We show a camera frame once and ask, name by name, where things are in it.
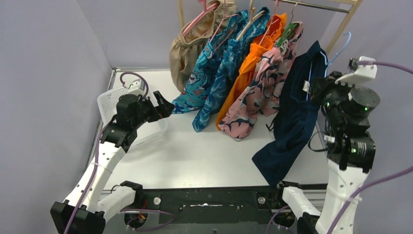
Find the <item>white perforated plastic basket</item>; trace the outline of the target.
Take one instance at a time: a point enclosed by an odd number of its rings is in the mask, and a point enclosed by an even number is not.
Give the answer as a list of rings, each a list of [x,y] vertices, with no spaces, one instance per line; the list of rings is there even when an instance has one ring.
[[[163,134],[168,128],[166,118],[156,122],[136,124],[137,97],[141,95],[128,94],[127,88],[117,87],[98,96],[97,104],[102,124],[108,127],[104,131],[104,140],[117,145],[135,146],[148,143]],[[153,93],[145,93],[143,98],[150,98],[153,105],[158,105]]]

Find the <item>navy blue shorts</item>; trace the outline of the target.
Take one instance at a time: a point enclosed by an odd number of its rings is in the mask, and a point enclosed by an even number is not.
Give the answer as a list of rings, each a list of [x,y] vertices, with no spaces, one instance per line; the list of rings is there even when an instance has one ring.
[[[280,107],[274,117],[274,141],[266,144],[252,161],[271,187],[285,178],[294,161],[310,140],[320,106],[303,90],[306,82],[324,78],[328,57],[315,41],[307,52],[296,57],[282,88]]]

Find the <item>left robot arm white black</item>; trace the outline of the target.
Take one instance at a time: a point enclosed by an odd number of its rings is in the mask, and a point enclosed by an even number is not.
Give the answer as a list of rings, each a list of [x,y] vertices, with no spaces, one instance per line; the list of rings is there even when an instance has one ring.
[[[85,173],[64,201],[55,202],[50,209],[59,234],[101,234],[107,221],[123,208],[143,204],[142,185],[130,181],[122,182],[104,199],[100,196],[113,170],[138,137],[138,129],[172,114],[174,105],[158,91],[153,95],[157,106],[141,95],[125,94],[119,98],[116,114],[99,134],[95,155]]]

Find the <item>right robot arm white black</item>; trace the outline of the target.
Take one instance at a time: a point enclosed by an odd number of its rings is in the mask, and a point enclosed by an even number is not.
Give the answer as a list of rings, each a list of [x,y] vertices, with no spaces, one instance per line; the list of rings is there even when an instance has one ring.
[[[355,192],[367,179],[376,152],[368,116],[380,98],[370,88],[345,82],[337,71],[315,80],[310,94],[330,131],[325,137],[329,176],[323,208],[315,208],[298,184],[277,191],[274,202],[280,208],[289,206],[299,234],[351,234],[361,200]]]

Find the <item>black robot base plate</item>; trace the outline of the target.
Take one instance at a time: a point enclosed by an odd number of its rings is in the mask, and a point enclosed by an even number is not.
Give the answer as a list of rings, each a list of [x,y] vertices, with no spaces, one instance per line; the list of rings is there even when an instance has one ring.
[[[280,189],[269,186],[142,189],[129,208],[161,211],[159,224],[265,224],[286,205]]]

